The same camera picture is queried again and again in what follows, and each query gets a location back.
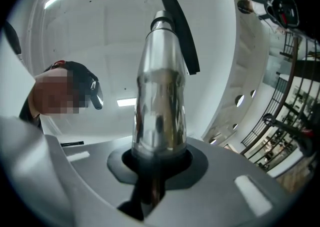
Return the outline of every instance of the dark slot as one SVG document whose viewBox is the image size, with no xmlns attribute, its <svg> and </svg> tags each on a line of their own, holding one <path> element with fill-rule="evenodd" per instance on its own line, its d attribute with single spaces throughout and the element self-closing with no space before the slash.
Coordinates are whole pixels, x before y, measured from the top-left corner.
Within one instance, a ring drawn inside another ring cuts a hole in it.
<svg viewBox="0 0 320 227">
<path fill-rule="evenodd" d="M 75 142 L 64 142 L 60 143 L 61 147 L 75 146 L 75 145 L 84 145 L 84 141 L 75 141 Z"/>
</svg>

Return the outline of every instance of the white wall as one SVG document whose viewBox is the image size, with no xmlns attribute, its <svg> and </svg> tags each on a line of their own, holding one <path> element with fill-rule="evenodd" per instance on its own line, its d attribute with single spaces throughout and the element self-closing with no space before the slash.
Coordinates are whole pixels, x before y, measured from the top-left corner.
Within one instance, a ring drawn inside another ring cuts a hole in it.
<svg viewBox="0 0 320 227">
<path fill-rule="evenodd" d="M 0 33 L 0 115 L 18 117 L 34 78 L 18 60 L 3 32 Z"/>
<path fill-rule="evenodd" d="M 246 148 L 241 141 L 250 133 L 261 118 L 273 96 L 274 91 L 275 89 L 273 87 L 264 83 L 260 84 L 256 90 L 255 97 L 253 98 L 249 110 L 236 128 L 236 133 L 224 141 L 221 146 L 226 144 L 231 145 L 237 152 L 241 152 Z"/>
<path fill-rule="evenodd" d="M 194 18 L 189 22 L 197 54 L 200 73 L 186 77 L 184 101 L 188 132 L 203 137 L 230 82 L 235 59 L 237 34 L 234 0 L 195 0 Z M 195 107 L 192 98 L 200 95 Z"/>
</svg>

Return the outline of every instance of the gray base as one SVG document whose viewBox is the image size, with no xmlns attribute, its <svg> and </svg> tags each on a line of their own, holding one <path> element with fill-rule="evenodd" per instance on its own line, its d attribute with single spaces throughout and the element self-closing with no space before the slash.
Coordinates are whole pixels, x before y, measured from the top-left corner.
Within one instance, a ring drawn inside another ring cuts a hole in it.
<svg viewBox="0 0 320 227">
<path fill-rule="evenodd" d="M 131 139 L 126 137 L 63 149 L 67 156 L 81 152 L 90 154 L 90 157 L 73 161 L 71 164 L 92 192 L 113 207 L 128 201 L 134 186 L 119 182 L 106 168 L 106 161 L 114 149 L 130 144 Z M 287 197 L 286 192 L 276 180 L 243 156 L 190 137 L 187 143 L 205 154 L 208 159 L 207 172 L 191 188 L 167 190 L 160 204 L 145 219 L 146 224 L 165 227 L 236 226 L 256 219 L 234 183 L 234 180 L 242 175 L 250 176 L 273 205 L 279 204 Z M 79 203 L 86 203 L 86 201 L 79 200 Z"/>
<path fill-rule="evenodd" d="M 128 168 L 122 160 L 123 154 L 130 149 L 131 144 L 128 143 L 112 151 L 107 159 L 107 167 L 120 183 L 135 185 L 138 175 Z M 191 188 L 204 176 L 208 169 L 208 159 L 201 150 L 190 144 L 187 144 L 186 149 L 191 154 L 191 164 L 186 170 L 165 181 L 166 191 Z"/>
</svg>

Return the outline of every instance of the white ceiling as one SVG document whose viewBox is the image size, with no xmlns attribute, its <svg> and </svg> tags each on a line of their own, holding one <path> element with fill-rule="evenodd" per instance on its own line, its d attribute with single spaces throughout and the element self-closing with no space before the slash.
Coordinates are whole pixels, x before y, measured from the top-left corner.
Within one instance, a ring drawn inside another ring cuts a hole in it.
<svg viewBox="0 0 320 227">
<path fill-rule="evenodd" d="M 61 59 L 82 63 L 98 76 L 104 98 L 102 110 L 90 107 L 81 114 L 53 118 L 47 125 L 54 127 L 54 135 L 95 134 L 106 140 L 131 135 L 134 107 L 119 108 L 117 100 L 136 96 L 144 41 L 154 14 L 163 9 L 161 0 L 59 0 L 44 10 L 46 1 L 33 4 L 26 40 L 29 70 L 39 74 Z M 243 33 L 235 0 L 178 1 L 200 65 L 200 73 L 186 78 L 187 134 L 201 138 L 217 116 L 218 120 L 223 116 L 221 123 L 233 118 L 231 111 L 219 112 L 222 102 L 234 100 L 248 80 L 249 58 L 238 57 L 239 45 L 247 37 L 239 39 Z"/>
</svg>

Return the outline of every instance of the person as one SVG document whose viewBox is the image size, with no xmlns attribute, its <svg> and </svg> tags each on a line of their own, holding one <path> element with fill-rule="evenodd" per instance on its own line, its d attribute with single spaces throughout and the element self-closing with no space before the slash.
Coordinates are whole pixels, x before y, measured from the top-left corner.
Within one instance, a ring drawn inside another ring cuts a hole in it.
<svg viewBox="0 0 320 227">
<path fill-rule="evenodd" d="M 34 79 L 19 117 L 41 130 L 40 115 L 79 113 L 89 100 L 97 110 L 103 107 L 99 80 L 81 63 L 57 61 Z"/>
<path fill-rule="evenodd" d="M 243 14 L 251 14 L 255 13 L 258 17 L 266 15 L 267 12 L 265 10 L 264 4 L 258 3 L 252 0 L 239 0 L 237 2 L 237 7 L 239 11 Z M 263 24 L 267 25 L 272 29 L 273 32 L 280 32 L 282 34 L 285 33 L 285 29 L 278 26 L 274 22 L 272 22 L 269 18 L 261 20 Z"/>
</svg>

